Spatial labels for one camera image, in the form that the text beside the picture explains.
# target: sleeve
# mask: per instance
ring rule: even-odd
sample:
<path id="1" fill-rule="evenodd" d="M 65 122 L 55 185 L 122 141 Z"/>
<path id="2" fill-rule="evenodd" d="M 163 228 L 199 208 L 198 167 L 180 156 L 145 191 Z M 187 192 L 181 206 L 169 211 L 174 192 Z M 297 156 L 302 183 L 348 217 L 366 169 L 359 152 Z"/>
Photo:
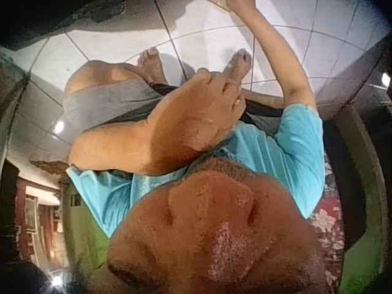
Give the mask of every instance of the sleeve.
<path id="1" fill-rule="evenodd" d="M 283 112 L 275 140 L 290 162 L 293 198 L 302 215 L 308 218 L 324 190 L 322 120 L 307 105 L 290 105 Z"/>
<path id="2" fill-rule="evenodd" d="M 96 173 L 70 167 L 67 173 L 98 225 L 110 238 L 130 209 L 132 182 L 107 171 Z"/>

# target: framed picture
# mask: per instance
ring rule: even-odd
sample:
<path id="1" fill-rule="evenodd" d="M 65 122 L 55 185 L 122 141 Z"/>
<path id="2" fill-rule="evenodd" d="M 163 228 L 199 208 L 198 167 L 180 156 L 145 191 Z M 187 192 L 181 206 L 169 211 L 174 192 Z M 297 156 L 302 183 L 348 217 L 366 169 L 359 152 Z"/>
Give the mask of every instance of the framed picture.
<path id="1" fill-rule="evenodd" d="M 26 231 L 29 233 L 37 233 L 38 221 L 37 221 L 37 209 L 38 209 L 38 198 L 34 199 L 26 198 L 26 204 L 24 207 L 24 216 L 26 218 Z"/>

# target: hand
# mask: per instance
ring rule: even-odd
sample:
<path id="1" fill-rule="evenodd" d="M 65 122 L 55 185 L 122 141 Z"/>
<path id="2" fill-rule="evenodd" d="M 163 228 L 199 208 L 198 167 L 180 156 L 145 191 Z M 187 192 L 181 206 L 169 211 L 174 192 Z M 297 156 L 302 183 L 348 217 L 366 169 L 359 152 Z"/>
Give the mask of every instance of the hand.
<path id="1" fill-rule="evenodd" d="M 192 162 L 230 133 L 245 107 L 234 81 L 221 73 L 198 70 L 149 115 L 152 158 L 173 169 Z"/>
<path id="2" fill-rule="evenodd" d="M 255 0 L 226 0 L 227 7 L 234 11 L 238 16 L 241 16 L 243 12 L 251 9 L 256 9 Z"/>

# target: man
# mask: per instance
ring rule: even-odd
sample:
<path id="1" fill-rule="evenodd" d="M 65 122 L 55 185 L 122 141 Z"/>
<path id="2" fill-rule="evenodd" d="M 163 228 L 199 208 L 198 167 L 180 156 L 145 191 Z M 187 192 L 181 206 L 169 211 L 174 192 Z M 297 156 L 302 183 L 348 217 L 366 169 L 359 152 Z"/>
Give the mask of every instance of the man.
<path id="1" fill-rule="evenodd" d="M 325 177 L 314 95 L 255 1 L 227 4 L 254 33 L 282 87 L 279 130 L 272 138 L 237 122 L 245 109 L 240 74 L 201 69 L 146 119 L 102 121 L 84 132 L 68 173 L 111 238 L 106 264 L 88 282 L 91 292 L 325 292 L 316 237 L 305 221 Z M 124 75 L 134 72 L 124 68 L 105 83 L 129 79 Z M 68 101 L 86 88 L 70 85 L 77 90 Z M 93 171 L 111 169 L 134 175 Z"/>

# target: light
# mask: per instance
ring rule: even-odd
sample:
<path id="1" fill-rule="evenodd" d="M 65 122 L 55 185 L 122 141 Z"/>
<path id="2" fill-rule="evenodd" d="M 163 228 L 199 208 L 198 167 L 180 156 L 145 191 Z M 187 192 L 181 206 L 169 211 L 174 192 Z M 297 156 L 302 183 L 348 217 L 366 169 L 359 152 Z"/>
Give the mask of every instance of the light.
<path id="1" fill-rule="evenodd" d="M 55 276 L 52 280 L 51 280 L 51 285 L 54 287 L 60 287 L 62 286 L 62 277 L 61 276 Z"/>
<path id="2" fill-rule="evenodd" d="M 64 130 L 64 121 L 59 121 L 55 125 L 55 133 L 56 134 L 60 134 L 62 132 L 62 130 Z"/>
<path id="3" fill-rule="evenodd" d="M 391 77 L 390 77 L 386 72 L 384 72 L 384 73 L 382 74 L 381 81 L 382 81 L 382 83 L 383 83 L 384 86 L 386 86 L 387 88 L 389 88 L 390 83 L 391 83 Z"/>

